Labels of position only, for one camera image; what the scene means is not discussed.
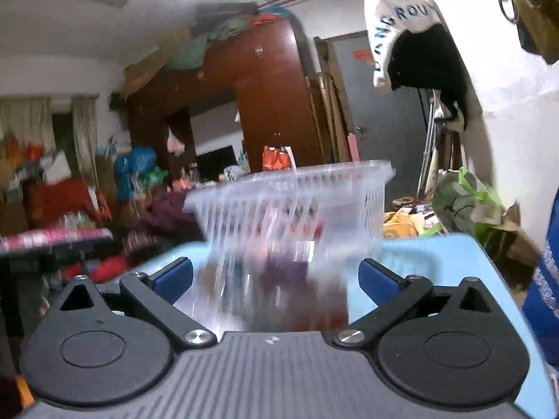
blue table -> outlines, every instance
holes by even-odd
[[[138,270],[153,274],[178,257],[192,260],[195,270],[203,266],[210,254],[211,246],[206,243],[188,243],[167,252]],[[530,370],[516,399],[516,405],[535,419],[554,419],[557,407],[549,376],[544,367],[538,345],[521,310],[510,295],[493,263],[477,242],[465,235],[446,237],[415,238],[409,240],[386,240],[382,243],[378,261],[387,268],[406,277],[421,274],[435,285],[458,285],[466,276],[480,278],[489,288],[499,306],[524,341],[530,356]],[[361,290],[357,281],[357,267],[348,269],[349,319],[355,321],[376,308],[373,301]]]

gray door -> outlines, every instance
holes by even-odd
[[[400,88],[386,93],[375,89],[374,66],[356,60],[353,55],[355,50],[369,48],[365,34],[335,41],[333,45],[361,160],[383,159],[392,163],[396,176],[386,187],[387,202],[414,197],[426,141],[417,89]]]

black monitor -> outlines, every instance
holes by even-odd
[[[200,179],[202,181],[219,181],[219,175],[223,173],[225,167],[238,165],[235,150],[231,145],[216,149],[215,151],[210,151],[206,154],[201,154],[196,158],[198,161]]]

gray gripper base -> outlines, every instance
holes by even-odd
[[[151,391],[109,409],[72,411],[38,402],[26,419],[521,419],[514,405],[482,411],[430,409],[398,396],[357,351],[319,332],[231,332],[183,353]]]

beige curtain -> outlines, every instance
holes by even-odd
[[[74,143],[78,158],[79,171],[86,184],[99,186],[95,151],[97,149],[97,117],[94,97],[75,97],[72,99],[74,115]]]
[[[43,145],[46,151],[55,148],[49,104],[48,97],[0,98],[2,132],[12,132],[22,145]]]

